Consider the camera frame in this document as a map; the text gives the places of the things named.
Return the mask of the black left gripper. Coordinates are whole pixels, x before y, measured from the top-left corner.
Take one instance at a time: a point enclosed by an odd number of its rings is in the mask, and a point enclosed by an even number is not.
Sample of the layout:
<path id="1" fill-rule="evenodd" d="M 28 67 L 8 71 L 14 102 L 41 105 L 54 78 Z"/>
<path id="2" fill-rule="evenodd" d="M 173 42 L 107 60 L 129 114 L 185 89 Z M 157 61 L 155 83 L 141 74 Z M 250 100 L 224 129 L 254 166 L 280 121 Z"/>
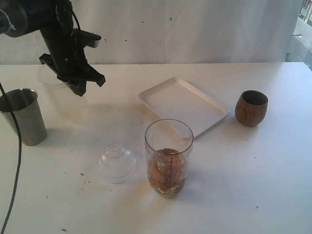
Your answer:
<path id="1" fill-rule="evenodd" d="M 47 65 L 60 80 L 68 81 L 69 89 L 82 97 L 86 83 L 93 82 L 102 87 L 105 76 L 88 64 L 84 48 L 96 48 L 101 36 L 79 29 L 63 32 L 60 28 L 40 29 L 49 54 L 42 54 L 41 64 Z"/>

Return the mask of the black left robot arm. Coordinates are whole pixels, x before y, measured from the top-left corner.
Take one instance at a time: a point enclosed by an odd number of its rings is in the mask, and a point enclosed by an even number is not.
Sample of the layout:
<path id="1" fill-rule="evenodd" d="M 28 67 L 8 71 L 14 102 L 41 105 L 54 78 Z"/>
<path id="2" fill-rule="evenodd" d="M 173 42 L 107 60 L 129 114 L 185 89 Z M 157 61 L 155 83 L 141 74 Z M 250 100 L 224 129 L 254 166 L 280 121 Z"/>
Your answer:
<path id="1" fill-rule="evenodd" d="M 2 0 L 0 32 L 17 38 L 40 31 L 49 50 L 39 58 L 70 90 L 83 96 L 87 82 L 101 87 L 105 76 L 88 64 L 84 48 L 96 48 L 101 36 L 81 30 L 69 0 Z"/>

